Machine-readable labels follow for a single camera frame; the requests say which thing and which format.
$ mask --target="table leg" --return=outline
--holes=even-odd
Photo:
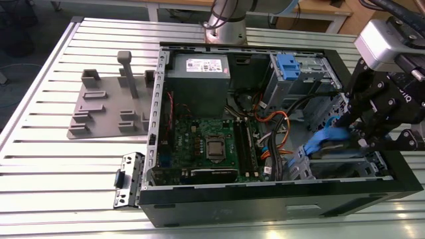
[[[58,1],[50,1],[52,7],[54,11],[61,11],[60,2]]]
[[[329,27],[326,29],[326,33],[338,33],[343,22],[345,22],[346,16],[334,16],[334,19],[331,21],[331,23],[329,24]]]
[[[275,23],[277,23],[277,17],[275,16],[270,16],[270,24],[273,24],[273,25],[275,25]]]
[[[149,21],[158,21],[158,5],[148,3]]]

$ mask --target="black cable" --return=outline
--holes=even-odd
[[[294,21],[293,21],[293,23],[291,23],[291,26],[290,26],[290,28],[289,28],[287,30],[291,30],[291,29],[297,26],[297,24],[298,24],[298,22],[299,22],[299,18],[301,18],[301,6],[299,6],[299,3],[297,3],[297,5],[298,5],[297,15],[295,15]]]
[[[369,8],[374,11],[385,11],[382,8],[379,8],[378,6],[367,3],[365,0],[358,0],[359,4],[365,7],[365,8]]]
[[[405,24],[407,24],[414,31],[418,32],[421,37],[425,38],[425,21],[422,17],[401,6],[391,0],[369,0],[375,6],[381,7],[389,12],[397,19],[399,19]]]
[[[239,88],[239,89],[237,89],[237,90],[234,91],[234,93],[233,93],[233,101],[234,101],[234,104],[235,104],[238,110],[239,110],[243,114],[246,114],[250,110],[246,110],[246,109],[243,108],[243,106],[241,105],[241,103],[239,103],[239,101],[238,101],[238,96],[239,96],[241,94],[258,92],[258,90],[259,90],[258,88]]]
[[[176,12],[174,9],[165,9],[165,11],[168,11],[168,13],[170,14],[170,18],[177,19],[177,20],[179,21],[179,23],[185,23],[186,21],[189,21],[190,18],[191,18],[191,16],[193,16],[193,14],[194,14],[194,12],[191,11],[189,17],[183,18],[183,17],[178,16],[178,15],[174,13],[174,12]]]
[[[270,147],[273,144],[271,138],[269,138],[266,146]],[[271,174],[270,174],[270,180],[271,181],[279,181],[279,165],[278,165],[278,157],[275,157],[274,152],[270,150],[270,159],[271,159]]]
[[[218,22],[219,22],[219,18],[221,18],[221,16],[222,16],[222,13],[223,13],[223,10],[225,10],[226,2],[227,2],[227,0],[225,0],[225,2],[223,2],[223,7],[222,7],[222,9],[221,9],[221,12],[219,12],[217,21],[214,22],[213,26],[210,26],[210,27],[205,27],[205,26],[203,26],[205,29],[213,30],[214,27],[217,26],[217,24],[218,24]],[[217,3],[217,0],[213,0],[213,3],[211,3],[211,4],[213,4],[213,5],[211,5],[211,14],[213,14],[213,7],[214,7],[215,3]]]
[[[323,92],[323,93],[313,93],[313,94],[309,94],[303,97],[301,97],[289,107],[287,111],[286,111],[286,115],[287,117],[290,116],[291,112],[299,107],[299,105],[302,105],[307,100],[310,100],[311,98],[314,97],[318,97],[318,96],[335,96],[338,94],[338,92]],[[282,117],[275,126],[274,126],[274,129],[271,130],[271,135],[269,137],[269,145],[267,145],[267,150],[270,152],[270,157],[271,157],[271,160],[278,162],[278,160],[281,161],[279,159],[279,154],[278,154],[278,149],[277,149],[277,144],[275,144],[275,135],[277,135],[277,130],[281,126],[281,124],[283,123],[285,121],[285,117]]]
[[[234,14],[234,12],[235,12],[235,9],[237,9],[238,0],[235,0],[234,9],[233,9],[233,12],[231,12],[230,16],[229,16],[229,17],[222,21],[222,23],[217,26],[217,24],[218,24],[218,22],[219,22],[219,19],[221,19],[221,16],[222,16],[222,13],[223,13],[223,9],[225,9],[225,6],[226,6],[226,2],[227,2],[227,0],[225,0],[221,13],[219,13],[219,15],[218,15],[217,21],[215,21],[215,23],[213,24],[213,26],[205,27],[205,26],[202,25],[202,27],[203,27],[206,30],[214,30],[214,29],[219,28],[219,27],[221,27],[223,24],[226,24],[227,21],[230,20],[233,14]]]

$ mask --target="metal table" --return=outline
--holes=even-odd
[[[350,70],[359,57],[354,36],[253,28],[246,35],[250,45],[337,49]],[[423,192],[346,217],[189,228],[156,229],[142,211],[112,211],[121,155],[144,153],[146,138],[66,139],[80,75],[90,68],[117,75],[118,50],[132,51],[136,74],[154,69],[158,41],[202,42],[202,29],[93,18],[69,24],[0,136],[0,237],[425,238]],[[425,154],[403,155],[425,183]]]

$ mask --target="wire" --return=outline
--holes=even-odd
[[[391,0],[369,0],[369,2],[387,11],[389,14],[391,14],[397,19],[407,24],[414,31],[418,32],[421,37],[425,37],[425,21],[419,14],[411,12]]]
[[[231,106],[229,106],[229,105],[225,105],[223,106],[223,108],[225,108],[225,110],[237,118],[237,117],[245,117],[246,115],[243,115],[243,114],[241,114],[241,113],[238,113],[235,110],[234,110],[234,108],[231,107]]]
[[[17,101],[17,102],[14,102],[14,103],[12,103],[12,104],[9,104],[9,105],[0,106],[0,109],[6,108],[6,107],[10,107],[10,106],[14,106],[14,105],[17,105],[18,103],[20,103],[20,101]]]
[[[295,16],[294,21],[291,23],[291,26],[290,26],[290,28],[287,30],[291,30],[295,27],[295,25],[298,24],[298,22],[299,22],[299,18],[301,18],[301,6],[299,6],[299,3],[297,3],[297,6],[298,6],[297,16]]]
[[[283,136],[282,142],[277,146],[277,148],[279,149],[285,145],[286,140],[287,140],[287,136],[289,136],[289,131],[290,131],[289,117],[287,117],[287,114],[283,111],[275,111],[275,112],[271,112],[271,114],[267,117],[259,118],[258,115],[257,115],[257,110],[255,109],[258,107],[258,104],[259,104],[261,100],[262,100],[262,94],[259,94],[258,102],[253,106],[253,109],[251,109],[255,120],[259,121],[259,122],[267,122],[267,121],[270,121],[274,118],[275,115],[282,115],[282,119],[286,119],[287,129],[286,129],[286,132],[285,132],[285,136]],[[263,155],[269,155],[270,156],[269,150],[266,152],[263,152],[262,156]]]
[[[233,93],[233,101],[234,101],[234,104],[235,104],[238,110],[242,112],[243,115],[245,115],[247,112],[246,112],[245,108],[242,107],[242,105],[241,105],[241,103],[239,103],[239,101],[238,101],[238,97],[239,97],[239,95],[243,94],[243,93],[253,93],[253,92],[257,92],[257,91],[258,91],[258,89],[239,88],[239,89],[237,89],[237,90],[234,91],[234,93]]]
[[[265,141],[265,139],[269,138],[270,135],[271,135],[271,132],[266,133],[266,134],[261,137],[261,139],[258,139],[257,142],[258,142],[258,143],[262,143],[262,141]]]
[[[177,19],[177,20],[179,21],[179,23],[185,23],[186,21],[189,21],[190,18],[191,18],[191,16],[193,16],[193,14],[194,14],[194,12],[191,11],[189,17],[183,18],[183,17],[178,16],[178,15],[174,13],[174,12],[176,12],[174,9],[165,9],[165,11],[168,11],[168,13],[170,14],[170,18]]]
[[[37,65],[37,64],[30,64],[30,63],[18,63],[18,64],[10,64],[10,65],[6,65],[6,66],[1,66],[0,67],[0,70],[4,69],[4,68],[8,68],[10,66],[37,66],[37,67],[42,67],[41,65]]]
[[[313,93],[309,94],[303,97],[301,97],[289,107],[287,111],[286,111],[286,115],[289,116],[291,114],[291,112],[299,107],[299,105],[302,105],[306,101],[309,101],[311,98],[318,97],[318,96],[335,96],[338,93],[337,92],[323,92],[323,93]],[[271,135],[269,137],[269,151],[270,151],[270,157],[275,157],[275,152],[278,152],[278,148],[282,147],[282,144],[275,145],[275,135],[277,135],[277,130],[283,122],[285,118],[281,118],[279,121],[277,122],[274,129],[271,130]]]
[[[286,150],[279,150],[278,153],[279,153],[279,154],[293,154],[291,151],[286,151]],[[263,154],[261,155],[261,159],[265,160],[269,156],[270,156],[270,153],[266,152],[266,153],[263,153]]]
[[[189,114],[186,114],[186,115],[182,115],[182,114],[181,114],[178,118],[181,119],[181,117],[191,117],[191,111],[190,111],[190,109],[189,109],[189,106],[187,106],[186,104],[179,104],[179,103],[177,103],[177,104],[174,105],[176,108],[177,108],[178,105],[183,106],[185,109],[186,109],[186,111],[189,112]]]
[[[417,5],[421,13],[422,13],[422,17],[425,15],[425,1],[423,0],[413,0],[414,4]]]
[[[385,11],[382,8],[379,8],[378,6],[367,3],[365,0],[358,0],[359,4],[365,7],[365,8],[369,8],[374,11]]]
[[[221,19],[221,16],[222,16],[225,7],[226,7],[226,2],[227,2],[227,0],[225,0],[225,2],[223,2],[223,7],[222,7],[221,13],[219,13],[219,15],[218,15],[217,21],[214,22],[213,26],[205,27],[205,26],[201,24],[201,26],[202,26],[206,30],[215,30],[215,29],[219,28],[223,24],[226,24],[227,21],[230,20],[233,14],[234,14],[234,12],[235,12],[235,9],[237,9],[238,0],[235,0],[234,9],[233,9],[233,12],[231,12],[230,16],[222,21],[222,23],[221,23],[219,25],[217,25],[218,22],[219,22],[219,19]],[[214,6],[214,4],[215,4],[215,0],[213,1],[213,5],[211,5],[211,14],[213,14],[213,6]]]

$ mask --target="metal bracket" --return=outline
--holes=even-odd
[[[423,151],[425,142],[417,131],[405,129],[395,140],[382,140],[370,142],[369,151],[390,148],[397,151]]]
[[[138,208],[140,179],[145,156],[133,152],[122,156],[121,167],[116,172],[113,208]]]
[[[310,180],[315,179],[310,169],[310,159],[305,155],[303,147],[299,146],[293,154],[293,159],[287,163],[289,180]]]

